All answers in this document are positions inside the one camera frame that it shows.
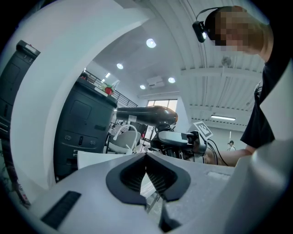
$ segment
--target black rectangular strip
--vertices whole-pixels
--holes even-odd
[[[57,229],[81,196],[78,192],[68,191],[49,211],[42,217],[42,221],[50,227]]]

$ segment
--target ear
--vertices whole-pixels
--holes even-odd
[[[239,12],[247,12],[246,9],[244,9],[243,7],[238,6],[238,5],[233,6],[233,8],[234,8],[236,11],[239,11]]]

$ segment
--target red object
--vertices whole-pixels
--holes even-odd
[[[106,87],[105,88],[105,93],[108,94],[108,95],[111,95],[112,94],[112,89],[109,88],[109,87]]]

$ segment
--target chair backrest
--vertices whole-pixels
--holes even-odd
[[[136,133],[135,133],[135,131],[127,131],[125,133],[118,135],[117,140],[115,140],[115,141],[113,140],[112,137],[114,137],[114,136],[111,136],[111,139],[110,139],[110,142],[112,144],[120,146],[122,148],[127,148],[126,145],[128,145],[129,147],[132,146],[134,137],[136,137]],[[137,144],[140,137],[141,137],[141,134],[139,132],[137,132],[136,144]]]

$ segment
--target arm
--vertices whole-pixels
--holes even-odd
[[[247,145],[245,149],[239,149],[236,151],[220,151],[220,154],[224,161],[229,165],[229,166],[235,166],[238,162],[238,159],[241,157],[245,156],[251,156],[255,151],[255,148]],[[222,159],[219,156],[219,153],[217,153],[217,158],[218,158],[218,164],[219,165],[226,165]],[[216,164],[214,155],[210,149],[206,150],[206,154],[204,155],[205,163],[207,164]]]

